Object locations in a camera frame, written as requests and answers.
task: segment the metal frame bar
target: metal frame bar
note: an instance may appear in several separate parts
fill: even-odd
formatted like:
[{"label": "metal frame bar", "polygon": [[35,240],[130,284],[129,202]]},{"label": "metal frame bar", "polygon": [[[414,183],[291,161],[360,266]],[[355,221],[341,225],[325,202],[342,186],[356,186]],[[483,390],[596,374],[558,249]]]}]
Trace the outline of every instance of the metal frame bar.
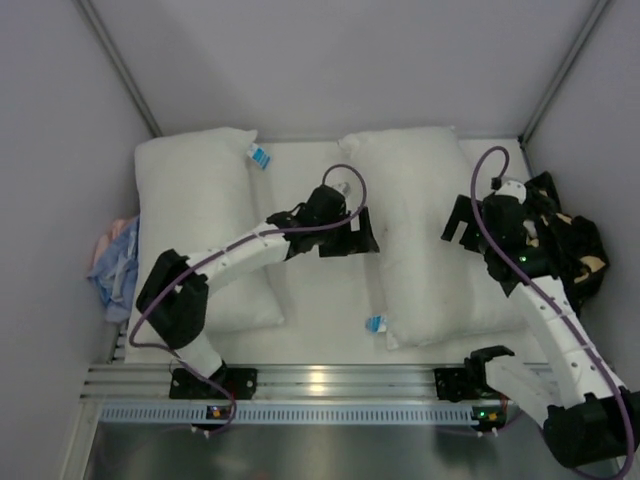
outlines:
[{"label": "metal frame bar", "polygon": [[[360,405],[353,403],[284,404],[238,402],[234,425],[439,425],[472,426],[473,407],[463,404],[442,405]],[[101,423],[125,424],[208,424],[226,423],[218,405],[115,402],[104,405]]]},{"label": "metal frame bar", "polygon": [[[111,38],[107,27],[102,21],[100,14],[93,5],[92,0],[72,0],[76,5],[78,12],[85,23],[90,28],[91,32],[96,37],[96,40],[100,44],[102,50],[107,55],[111,62],[118,78],[122,82],[125,90],[127,91],[129,98],[133,102],[136,110],[142,117],[147,129],[153,137],[163,136],[162,130],[157,123],[153,112],[147,104],[144,96],[142,95],[138,84],[133,78],[126,62],[124,61],[122,54],[116,47],[115,42]],[[538,102],[535,110],[530,116],[527,125],[525,126],[522,134],[518,137],[523,150],[526,149],[527,144],[531,140],[535,130],[543,119],[544,115],[548,111],[553,99],[558,94],[558,91],[564,84],[567,76],[573,69],[577,59],[584,51],[588,40],[593,35],[596,27],[600,24],[605,16],[605,13],[611,8],[615,0],[597,0],[593,8],[589,12],[589,15],[585,19],[582,28],[578,32],[576,39],[573,41],[571,48],[563,58],[560,66],[556,70],[551,82],[547,85],[542,98]]]},{"label": "metal frame bar", "polygon": [[[441,403],[436,394],[433,370],[445,366],[252,365],[252,368],[258,368],[253,402]],[[528,366],[546,380],[553,380],[548,365]],[[170,384],[171,371],[166,364],[93,365],[80,400],[166,401]]]},{"label": "metal frame bar", "polygon": [[80,410],[76,415],[67,454],[60,472],[60,480],[79,480],[84,478],[101,411],[100,402],[80,404]]},{"label": "metal frame bar", "polygon": [[585,47],[592,37],[593,33],[596,30],[596,27],[600,25],[602,19],[605,16],[605,13],[609,11],[611,6],[613,5],[615,0],[598,0],[589,15],[587,16],[582,28],[578,32],[578,36],[573,41],[571,48],[565,55],[564,59],[560,63],[560,66],[556,70],[555,75],[547,85],[540,102],[536,109],[533,111],[533,114],[529,118],[522,135],[518,137],[520,140],[520,144],[526,148],[527,144],[531,140],[531,137],[535,133],[536,129],[540,125],[540,122],[546,115],[549,107],[551,106],[553,100],[556,98],[558,92],[562,85],[564,85],[565,80],[567,79],[569,73],[573,70],[573,67],[576,64],[576,61],[585,50]]},{"label": "metal frame bar", "polygon": [[98,44],[106,54],[109,62],[113,66],[122,86],[125,88],[131,102],[136,107],[136,110],[140,114],[143,122],[145,123],[149,133],[153,137],[162,137],[162,130],[156,122],[156,119],[149,108],[138,84],[135,79],[131,75],[127,64],[122,58],[122,54],[116,47],[116,44],[112,40],[109,35],[109,31],[107,27],[104,25],[104,22],[100,18],[98,11],[93,6],[91,0],[72,0],[74,5],[76,6],[78,13],[87,24],[91,33],[95,36]]}]

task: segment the blue cloth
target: blue cloth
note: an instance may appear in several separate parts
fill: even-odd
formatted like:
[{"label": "blue cloth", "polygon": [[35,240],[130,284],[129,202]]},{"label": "blue cloth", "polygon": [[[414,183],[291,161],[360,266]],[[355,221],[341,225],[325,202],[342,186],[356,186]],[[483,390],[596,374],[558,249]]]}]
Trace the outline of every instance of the blue cloth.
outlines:
[{"label": "blue cloth", "polygon": [[108,322],[120,323],[131,315],[138,279],[139,225],[140,217],[111,242],[87,276],[100,292]]}]

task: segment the black fabric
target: black fabric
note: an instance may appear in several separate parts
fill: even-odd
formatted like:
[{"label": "black fabric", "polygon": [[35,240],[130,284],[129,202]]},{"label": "black fabric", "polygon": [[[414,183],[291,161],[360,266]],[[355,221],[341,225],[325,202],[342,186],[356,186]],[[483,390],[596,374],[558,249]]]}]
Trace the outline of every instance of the black fabric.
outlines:
[{"label": "black fabric", "polygon": [[[570,217],[562,213],[560,198],[549,172],[538,175],[525,185],[527,217],[534,222],[540,248],[549,254],[553,274],[562,279],[567,298],[579,315],[584,302],[600,289],[609,268],[609,258],[598,227],[584,217]],[[591,271],[581,260],[585,257],[598,258],[604,266]]]}]

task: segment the pink cloth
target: pink cloth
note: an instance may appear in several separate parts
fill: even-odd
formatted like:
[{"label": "pink cloth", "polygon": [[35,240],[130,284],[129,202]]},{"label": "pink cloth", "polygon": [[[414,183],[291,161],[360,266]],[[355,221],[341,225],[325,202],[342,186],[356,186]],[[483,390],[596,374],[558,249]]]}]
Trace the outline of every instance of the pink cloth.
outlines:
[{"label": "pink cloth", "polygon": [[127,228],[127,226],[135,219],[136,217],[129,218],[128,220],[118,218],[111,224],[111,228],[109,229],[109,231],[98,239],[96,250],[93,253],[93,262],[91,263],[92,267],[95,267],[96,263],[98,263],[98,260],[105,252],[107,247],[111,244],[111,242],[118,238],[122,231]]}]

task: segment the metal floor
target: metal floor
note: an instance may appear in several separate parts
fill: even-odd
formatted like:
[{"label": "metal floor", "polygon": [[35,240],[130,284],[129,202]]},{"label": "metal floor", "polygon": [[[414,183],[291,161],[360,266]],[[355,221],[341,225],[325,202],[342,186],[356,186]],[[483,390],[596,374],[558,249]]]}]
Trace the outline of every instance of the metal floor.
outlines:
[{"label": "metal floor", "polygon": [[[606,478],[611,462],[588,471]],[[427,426],[188,427],[101,424],[85,480],[570,480],[523,418],[475,438]]]}]

